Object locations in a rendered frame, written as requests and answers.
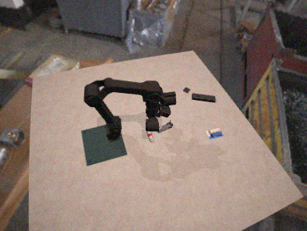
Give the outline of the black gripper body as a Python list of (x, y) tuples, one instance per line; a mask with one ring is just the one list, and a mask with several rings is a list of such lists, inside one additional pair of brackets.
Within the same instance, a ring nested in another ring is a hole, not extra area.
[(159, 122), (157, 121), (157, 115), (159, 112), (159, 106), (156, 109), (149, 109), (146, 106), (146, 117), (149, 117), (149, 121), (146, 122), (146, 131), (159, 131)]

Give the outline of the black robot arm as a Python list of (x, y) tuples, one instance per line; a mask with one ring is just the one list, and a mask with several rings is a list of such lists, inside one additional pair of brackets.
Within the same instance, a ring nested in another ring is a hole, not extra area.
[[(100, 90), (100, 87), (104, 86)], [(124, 94), (138, 94), (143, 96), (143, 102), (146, 101), (146, 106), (149, 109), (156, 109), (159, 106), (157, 117), (168, 117), (171, 114), (169, 105), (176, 105), (175, 91), (164, 93), (162, 87), (156, 80), (147, 80), (142, 83), (126, 80), (115, 80), (107, 77), (103, 80), (96, 80), (84, 87), (83, 100), (90, 107), (101, 114), (101, 117), (106, 122), (106, 137), (108, 142), (120, 139), (122, 122), (119, 116), (113, 116), (108, 109), (103, 99), (111, 92)], [(160, 104), (159, 104), (160, 102)]]

